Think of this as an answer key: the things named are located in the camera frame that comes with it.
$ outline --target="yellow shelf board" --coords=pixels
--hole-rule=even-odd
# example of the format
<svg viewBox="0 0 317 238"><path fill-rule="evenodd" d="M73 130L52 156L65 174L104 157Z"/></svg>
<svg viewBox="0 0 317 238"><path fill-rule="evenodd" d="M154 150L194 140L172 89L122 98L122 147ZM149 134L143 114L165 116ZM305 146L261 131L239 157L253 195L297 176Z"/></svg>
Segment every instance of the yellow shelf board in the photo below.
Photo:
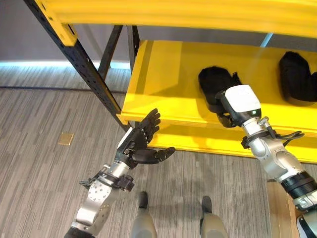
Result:
<svg viewBox="0 0 317 238"><path fill-rule="evenodd" d="M317 37L316 0L42 0L62 23L215 28Z"/></svg>
<svg viewBox="0 0 317 238"><path fill-rule="evenodd" d="M241 145L243 131L229 128L212 129L180 125L160 125L160 130L149 144L152 147L188 150L214 154L254 157L250 149ZM317 163L317 138L303 137L290 142L286 149L299 161Z"/></svg>
<svg viewBox="0 0 317 238"><path fill-rule="evenodd" d="M259 98L262 115L279 133L302 130L317 137L317 104L293 106L283 100L278 62L286 49L173 41L144 41L138 51L120 118L141 121L158 108L167 124L223 128L206 106L198 74L209 66L238 72ZM317 53L299 52L317 71Z"/></svg>

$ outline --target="shelf bracket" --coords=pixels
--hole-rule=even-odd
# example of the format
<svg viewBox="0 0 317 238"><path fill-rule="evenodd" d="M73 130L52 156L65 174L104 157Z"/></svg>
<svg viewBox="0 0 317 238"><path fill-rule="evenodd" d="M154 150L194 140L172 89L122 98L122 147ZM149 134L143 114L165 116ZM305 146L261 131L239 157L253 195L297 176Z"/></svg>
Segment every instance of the shelf bracket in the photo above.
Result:
<svg viewBox="0 0 317 238"><path fill-rule="evenodd" d="M41 10L46 20L49 22L63 44L65 46L74 46L78 36L73 25L61 23L56 14L50 10L50 5L46 0L34 0L34 2Z"/></svg>

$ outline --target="black bag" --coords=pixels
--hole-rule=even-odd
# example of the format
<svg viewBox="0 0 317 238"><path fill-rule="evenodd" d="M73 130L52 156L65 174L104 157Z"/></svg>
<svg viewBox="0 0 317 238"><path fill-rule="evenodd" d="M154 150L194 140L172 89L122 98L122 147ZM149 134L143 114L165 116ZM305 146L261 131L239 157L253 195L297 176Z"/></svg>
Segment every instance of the black bag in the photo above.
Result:
<svg viewBox="0 0 317 238"><path fill-rule="evenodd" d="M230 73L225 68L217 66L204 68L198 75L200 87L205 95L208 109L217 114L225 113L216 94L230 87L241 85L237 72Z"/></svg>
<svg viewBox="0 0 317 238"><path fill-rule="evenodd" d="M288 51L279 61L281 86L286 101L295 105L317 102L317 72L311 75L308 62Z"/></svg>

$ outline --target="yellow beam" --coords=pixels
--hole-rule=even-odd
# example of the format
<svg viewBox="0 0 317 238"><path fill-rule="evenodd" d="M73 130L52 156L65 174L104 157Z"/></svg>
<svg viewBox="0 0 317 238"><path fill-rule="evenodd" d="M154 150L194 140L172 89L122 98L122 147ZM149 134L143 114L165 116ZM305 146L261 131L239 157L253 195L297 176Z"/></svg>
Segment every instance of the yellow beam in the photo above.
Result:
<svg viewBox="0 0 317 238"><path fill-rule="evenodd" d="M317 37L317 0L47 0L62 23L217 28Z"/></svg>
<svg viewBox="0 0 317 238"><path fill-rule="evenodd" d="M61 23L58 16L50 8L46 0L35 0L42 13L65 46L74 46L77 41L77 32L71 24Z"/></svg>
<svg viewBox="0 0 317 238"><path fill-rule="evenodd" d="M213 154L252 157L250 149L244 149L241 140L245 136L241 128L201 128L161 123L160 130L155 133L149 146L177 150L206 152ZM317 138L304 136L293 140L286 149L304 163L317 163Z"/></svg>

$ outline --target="metal robot arm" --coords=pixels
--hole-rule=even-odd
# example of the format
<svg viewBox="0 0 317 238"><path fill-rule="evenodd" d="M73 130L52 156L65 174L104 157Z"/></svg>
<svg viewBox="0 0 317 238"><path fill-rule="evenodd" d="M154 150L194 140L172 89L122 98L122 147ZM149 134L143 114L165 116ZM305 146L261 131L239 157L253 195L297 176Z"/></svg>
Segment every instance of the metal robot arm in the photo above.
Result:
<svg viewBox="0 0 317 238"><path fill-rule="evenodd" d="M104 167L87 181L80 182L88 189L88 196L79 208L76 218L65 238L93 238L98 235L110 213L111 205L122 191L134 186L127 173L138 164L157 164L175 152L147 149L155 132L159 130L160 114L151 111L136 128L130 128L118 145L114 162Z"/></svg>
<svg viewBox="0 0 317 238"><path fill-rule="evenodd" d="M286 150L292 140L302 137L301 131L282 136L268 122L261 119L261 105L249 85L238 85L219 92L216 96L227 113L218 115L225 127L241 127L246 136L244 148L250 148L264 170L278 181L293 198L297 209L305 211L299 218L299 230L303 228L309 238L317 237L317 184L304 170L297 158Z"/></svg>

